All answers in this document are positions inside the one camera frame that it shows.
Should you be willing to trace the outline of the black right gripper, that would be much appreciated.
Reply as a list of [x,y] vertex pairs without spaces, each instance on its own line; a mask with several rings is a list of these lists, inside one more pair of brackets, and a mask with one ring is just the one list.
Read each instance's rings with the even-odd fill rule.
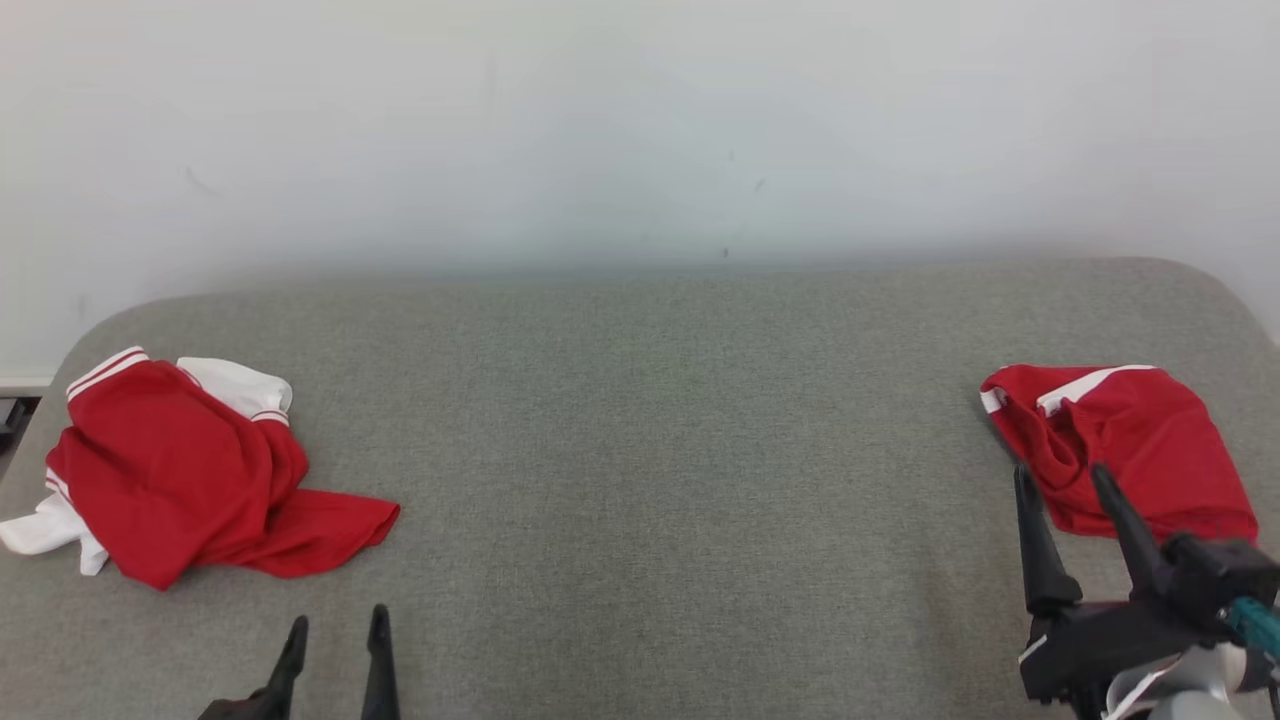
[[1091,480],[1130,578],[1128,602],[1080,602],[1082,588],[1062,565],[1030,469],[1018,464],[1014,471],[1023,588],[1030,615],[1019,676],[1028,700],[1066,705],[1078,717],[1100,717],[1106,691],[1124,671],[1189,650],[1242,644],[1224,623],[1193,623],[1161,602],[1169,598],[1171,570],[1153,532],[1103,464],[1091,465]]

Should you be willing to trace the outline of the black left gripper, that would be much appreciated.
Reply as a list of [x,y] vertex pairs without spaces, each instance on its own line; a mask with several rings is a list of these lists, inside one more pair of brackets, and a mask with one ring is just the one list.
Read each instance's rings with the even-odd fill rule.
[[[265,691],[255,691],[241,700],[215,700],[198,715],[198,720],[289,719],[294,684],[305,669],[307,639],[308,619],[298,616],[291,625]],[[401,702],[390,615],[384,603],[378,603],[372,609],[366,647],[370,664],[364,692],[362,719],[399,720]]]

